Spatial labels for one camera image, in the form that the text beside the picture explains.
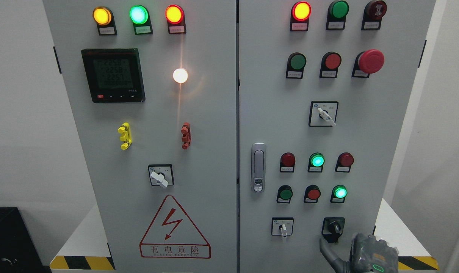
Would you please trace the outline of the grey gloved robotic hand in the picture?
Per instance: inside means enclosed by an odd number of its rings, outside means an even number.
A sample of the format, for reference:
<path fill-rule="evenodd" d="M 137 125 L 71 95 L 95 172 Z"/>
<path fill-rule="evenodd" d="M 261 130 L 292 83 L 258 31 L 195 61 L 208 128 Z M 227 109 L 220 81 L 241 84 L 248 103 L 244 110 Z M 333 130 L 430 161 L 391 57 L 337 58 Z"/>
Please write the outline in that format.
<path fill-rule="evenodd" d="M 374 235 L 354 235 L 349 261 L 340 259 L 324 238 L 320 238 L 319 244 L 321 253 L 336 273 L 398 272 L 398 250 Z"/>

